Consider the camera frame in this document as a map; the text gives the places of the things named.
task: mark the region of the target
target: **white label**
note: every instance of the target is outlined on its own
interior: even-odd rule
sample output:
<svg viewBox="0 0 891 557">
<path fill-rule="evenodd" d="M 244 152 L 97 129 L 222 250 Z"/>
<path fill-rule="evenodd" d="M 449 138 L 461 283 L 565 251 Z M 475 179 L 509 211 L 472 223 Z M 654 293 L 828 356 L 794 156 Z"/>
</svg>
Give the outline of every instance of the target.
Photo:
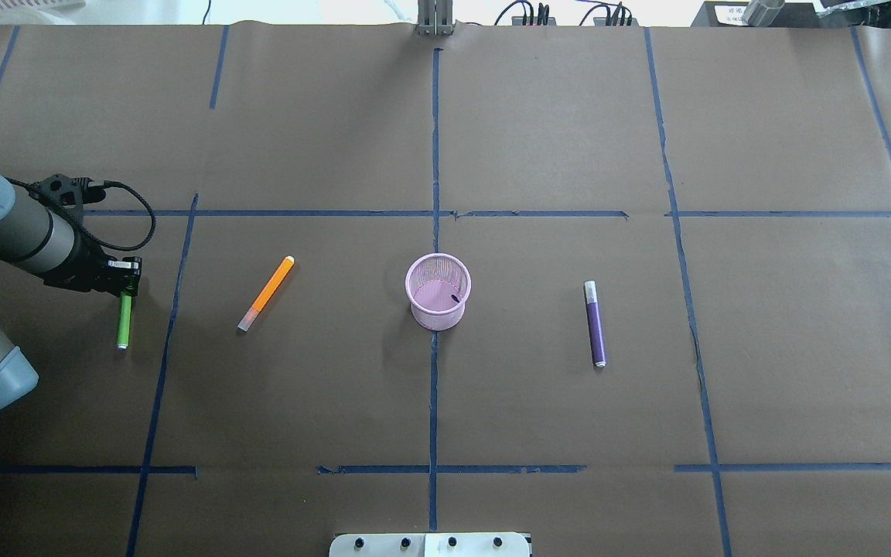
<svg viewBox="0 0 891 557">
<path fill-rule="evenodd" d="M 714 12 L 717 13 L 717 21 L 722 24 L 742 27 L 749 25 L 742 21 L 742 15 L 745 15 L 745 6 L 714 6 Z"/>
</svg>

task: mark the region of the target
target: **orange marker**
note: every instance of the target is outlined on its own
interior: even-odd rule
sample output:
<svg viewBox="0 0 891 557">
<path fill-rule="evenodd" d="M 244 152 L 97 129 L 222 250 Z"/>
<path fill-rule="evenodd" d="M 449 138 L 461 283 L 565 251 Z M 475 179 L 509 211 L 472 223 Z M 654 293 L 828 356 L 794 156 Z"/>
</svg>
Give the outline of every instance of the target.
<svg viewBox="0 0 891 557">
<path fill-rule="evenodd" d="M 250 330 L 250 325 L 263 310 L 263 306 L 266 306 L 266 303 L 270 300 L 270 296 L 273 296 L 273 292 L 276 292 L 277 286 L 280 286 L 280 283 L 284 281 L 284 276 L 287 276 L 292 267 L 294 267 L 293 257 L 287 256 L 284 258 L 284 261 L 280 261 L 280 265 L 277 265 L 277 271 L 274 271 L 273 276 L 270 276 L 269 281 L 266 282 L 266 286 L 263 286 L 261 294 L 257 296 L 257 299 L 254 300 L 254 304 L 250 306 L 250 310 L 247 311 L 247 314 L 243 316 L 243 320 L 237 325 L 240 331 Z"/>
</svg>

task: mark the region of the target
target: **pink pen holder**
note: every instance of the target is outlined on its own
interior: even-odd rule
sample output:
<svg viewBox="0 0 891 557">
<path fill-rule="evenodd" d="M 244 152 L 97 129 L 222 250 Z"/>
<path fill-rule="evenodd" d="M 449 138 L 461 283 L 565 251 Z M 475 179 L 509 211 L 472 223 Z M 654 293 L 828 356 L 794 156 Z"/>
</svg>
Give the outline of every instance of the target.
<svg viewBox="0 0 891 557">
<path fill-rule="evenodd" d="M 472 287 L 466 265 L 446 254 L 419 258 L 404 278 L 411 314 L 431 331 L 445 331 L 459 323 Z"/>
</svg>

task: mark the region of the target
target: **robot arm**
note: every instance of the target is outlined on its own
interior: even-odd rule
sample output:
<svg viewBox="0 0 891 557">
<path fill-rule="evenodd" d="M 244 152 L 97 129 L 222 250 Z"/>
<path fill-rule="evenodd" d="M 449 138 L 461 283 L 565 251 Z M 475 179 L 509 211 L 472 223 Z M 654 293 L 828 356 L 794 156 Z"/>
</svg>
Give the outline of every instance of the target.
<svg viewBox="0 0 891 557">
<path fill-rule="evenodd" d="M 136 296 L 142 260 L 117 261 L 107 255 L 99 240 L 80 225 L 80 215 L 75 218 L 63 209 L 77 197 L 80 210 L 88 183 L 88 179 L 52 176 L 42 183 L 22 184 L 29 190 L 26 196 L 17 195 L 10 181 L 0 176 L 0 260 L 56 288 Z M 101 200 L 104 191 L 99 193 L 87 202 Z M 31 391 L 36 381 L 36 371 L 0 329 L 0 409 Z"/>
</svg>

